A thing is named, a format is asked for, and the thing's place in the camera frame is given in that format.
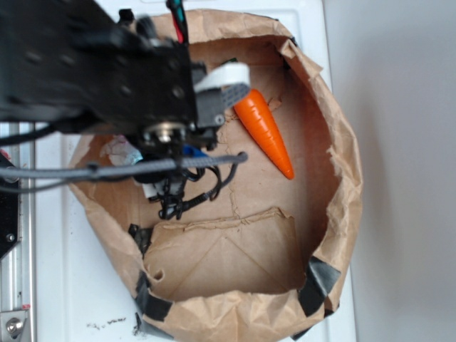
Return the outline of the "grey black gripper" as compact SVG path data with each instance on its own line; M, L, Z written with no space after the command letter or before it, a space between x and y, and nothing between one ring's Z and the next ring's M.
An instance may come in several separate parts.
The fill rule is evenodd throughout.
M224 124L224 109L249 95L249 67L230 62L213 69L195 84L192 112L188 115L168 110L169 115L142 131L142 150L155 155L179 155L184 146L212 151L217 131Z

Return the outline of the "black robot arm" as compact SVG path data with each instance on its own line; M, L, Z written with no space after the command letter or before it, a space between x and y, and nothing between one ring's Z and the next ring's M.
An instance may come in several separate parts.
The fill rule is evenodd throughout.
M194 62L183 4L167 7L177 38L127 10L114 21L95 1L3 1L1 120L122 135L153 157L214 149L225 110L250 91L249 68Z

